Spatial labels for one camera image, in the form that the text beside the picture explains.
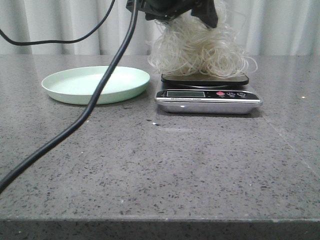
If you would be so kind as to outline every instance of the plastic plate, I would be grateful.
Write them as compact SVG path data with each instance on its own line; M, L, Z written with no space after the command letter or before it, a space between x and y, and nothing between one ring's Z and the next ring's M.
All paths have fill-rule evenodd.
M47 94L67 104L86 105L108 66L88 66L60 71L43 79ZM117 66L104 87L97 104L111 104L141 94L150 75L137 68Z

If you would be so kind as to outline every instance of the gray countertop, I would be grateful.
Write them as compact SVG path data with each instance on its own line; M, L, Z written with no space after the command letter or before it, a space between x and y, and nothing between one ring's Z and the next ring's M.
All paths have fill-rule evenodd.
M84 109L48 97L42 79L111 59L0 55L1 178ZM21 221L300 222L313 239L320 233L320 56L255 59L250 85L263 106L214 115L158 109L160 75L146 56L125 56L119 66L150 74L147 90L96 107L19 176L0 195L2 234Z

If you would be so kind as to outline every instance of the scale button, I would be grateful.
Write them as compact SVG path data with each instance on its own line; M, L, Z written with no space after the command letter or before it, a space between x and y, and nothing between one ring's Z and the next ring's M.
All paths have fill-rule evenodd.
M246 96L246 94L244 92L238 92L237 95L240 96L240 97L245 97Z
M219 96L225 95L225 93L223 91L218 91L216 94L219 95Z
M236 95L233 91L228 91L226 94L231 97Z

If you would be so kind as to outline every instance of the black cord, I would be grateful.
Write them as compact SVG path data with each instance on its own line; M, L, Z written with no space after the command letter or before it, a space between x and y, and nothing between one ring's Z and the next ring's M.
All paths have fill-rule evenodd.
M0 181L0 194L6 189L6 187L12 183L13 180L15 180L20 174L22 174L28 167L30 167L33 163L35 163L39 158L41 158L43 155L45 155L47 152L49 152L51 149L53 149L55 146L57 146L59 143L61 143L63 140L65 140L68 136L70 136L72 133L74 133L90 116L93 109L95 108L95 105L99 99L99 96L104 89L106 83L108 82L111 74L115 70L116 66L118 65L121 57L125 53L130 40L134 34L136 23L137 23L137 17L138 17L138 0L133 0L133 11L131 14L131 20L129 24L128 31L126 33L126 36L118 49L117 53L115 54L114 58L112 59L108 69L104 73L102 79L100 80L99 84L97 85L88 105L84 109L83 113L80 115L80 117L68 128L66 128L64 131L62 131L60 134L58 134L56 137L54 137L52 140L47 142L45 145L43 145L41 148L39 148L37 151L35 151L33 154L31 154L29 157L27 157L24 161L22 161L18 166L16 166L13 170L11 170L1 181Z
M39 45L39 44L74 44L77 42L80 42L90 35L92 35L100 26L106 21L107 17L109 16L112 8L114 7L114 3L116 0L112 0L108 11L106 12L103 19L95 26L94 29L92 29L88 34L84 35L83 37L80 37L75 40L43 40L43 41L14 41L10 39L1 29L0 29L0 35L9 43L17 46L30 46L30 45Z

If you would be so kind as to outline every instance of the curtain fold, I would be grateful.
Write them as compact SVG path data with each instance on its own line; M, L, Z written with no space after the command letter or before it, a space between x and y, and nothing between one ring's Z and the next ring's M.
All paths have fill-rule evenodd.
M225 0L227 22L250 55L320 55L320 0ZM15 41L73 40L90 32L111 0L1 0L0 28ZM100 29L75 44L13 46L0 39L0 54L113 55L127 32L127 0L116 0ZM160 32L139 12L126 55L147 55Z

